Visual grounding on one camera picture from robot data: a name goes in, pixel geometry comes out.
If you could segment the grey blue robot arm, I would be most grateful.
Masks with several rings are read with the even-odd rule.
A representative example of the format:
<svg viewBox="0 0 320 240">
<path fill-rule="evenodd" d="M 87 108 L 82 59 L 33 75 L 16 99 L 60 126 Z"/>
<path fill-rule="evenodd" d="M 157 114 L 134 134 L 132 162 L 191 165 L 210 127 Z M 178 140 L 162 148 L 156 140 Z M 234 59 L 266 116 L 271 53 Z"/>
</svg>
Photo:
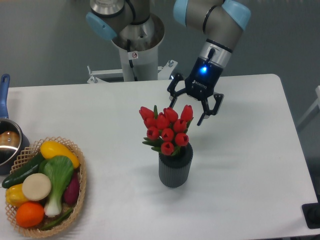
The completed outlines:
<svg viewBox="0 0 320 240">
<path fill-rule="evenodd" d="M 186 94 L 201 102 L 201 119 L 218 113 L 224 98 L 215 86 L 226 67 L 251 11 L 234 0 L 177 0 L 174 19 L 203 32 L 207 39 L 188 77 L 176 74 L 168 87 L 171 105 Z M 89 27 L 119 51 L 126 82 L 158 80 L 158 47 L 165 35 L 161 19 L 148 0 L 92 0 Z"/>
</svg>

